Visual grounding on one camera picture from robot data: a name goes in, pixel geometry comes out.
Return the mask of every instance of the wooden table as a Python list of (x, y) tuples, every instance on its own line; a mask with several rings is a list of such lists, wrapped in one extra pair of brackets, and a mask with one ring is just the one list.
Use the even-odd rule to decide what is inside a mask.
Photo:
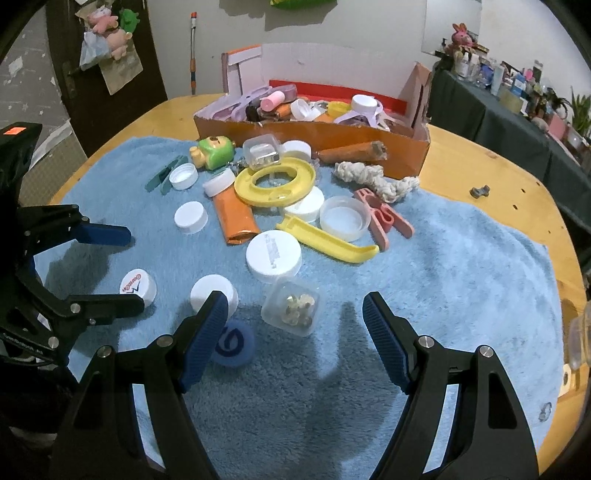
[[(60, 203), (94, 163), (131, 137), (157, 135), (195, 140), (198, 133), (193, 113), (218, 97), (180, 97), (150, 110), (92, 155), (53, 197), (52, 203)], [(573, 245), (548, 191), (532, 175), (486, 148), (437, 127), (429, 126), (429, 130), (431, 148), (420, 174), (421, 186), (443, 197), (472, 203), (498, 222), (548, 246), (567, 332), (572, 318), (583, 311), (586, 298)], [(485, 184), (491, 188), (490, 196), (474, 199), (470, 189)], [(573, 375), (569, 392), (558, 400), (554, 421), (538, 454), (540, 472), (558, 457), (576, 430), (588, 377), (589, 368), (585, 365)]]

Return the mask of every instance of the orange tube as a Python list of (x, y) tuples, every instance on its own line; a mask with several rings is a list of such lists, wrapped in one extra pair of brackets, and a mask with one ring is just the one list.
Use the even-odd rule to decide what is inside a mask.
[(228, 245), (241, 245), (261, 233), (252, 209), (236, 195), (234, 185), (213, 197)]

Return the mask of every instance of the metal screw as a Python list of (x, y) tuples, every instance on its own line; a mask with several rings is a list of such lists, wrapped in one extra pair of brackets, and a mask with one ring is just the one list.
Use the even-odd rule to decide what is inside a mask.
[(112, 352), (113, 352), (113, 349), (109, 345), (105, 345), (105, 346), (100, 347), (96, 351), (96, 354), (97, 354), (97, 356), (99, 356), (101, 358), (107, 358)]
[(162, 335), (162, 337), (158, 337), (156, 340), (156, 345), (165, 347), (172, 345), (173, 338), (170, 335)]
[(488, 345), (482, 345), (478, 351), (480, 352), (480, 354), (482, 356), (485, 356), (486, 358), (490, 358), (495, 354), (495, 351), (489, 347)]
[(55, 350), (59, 344), (60, 341), (57, 337), (49, 337), (49, 340), (47, 341), (47, 345), (49, 345), (49, 348), (52, 350)]
[(427, 335), (423, 335), (421, 338), (419, 338), (418, 344), (425, 348), (431, 348), (433, 345), (435, 345), (435, 340)]

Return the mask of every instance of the rope toy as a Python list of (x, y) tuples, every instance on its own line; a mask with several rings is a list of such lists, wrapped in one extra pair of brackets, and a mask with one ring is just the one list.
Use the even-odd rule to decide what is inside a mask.
[(341, 162), (335, 164), (335, 177), (351, 183), (352, 181), (369, 187), (382, 201), (395, 203), (420, 184), (418, 177), (405, 177), (402, 180), (384, 178), (384, 168), (380, 165)]

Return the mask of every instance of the white plastic strip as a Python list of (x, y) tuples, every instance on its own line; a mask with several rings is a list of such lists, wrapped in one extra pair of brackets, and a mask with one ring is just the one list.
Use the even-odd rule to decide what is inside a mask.
[(37, 147), (37, 149), (33, 153), (33, 159), (31, 160), (31, 166), (29, 167), (29, 170), (33, 168), (39, 160), (45, 157), (45, 155), (47, 155), (47, 153), (59, 142), (69, 137), (72, 132), (72, 126), (70, 125), (70, 121), (68, 120), (60, 128), (50, 133), (49, 137), (47, 137), (45, 141), (41, 145), (39, 145), (39, 147)]

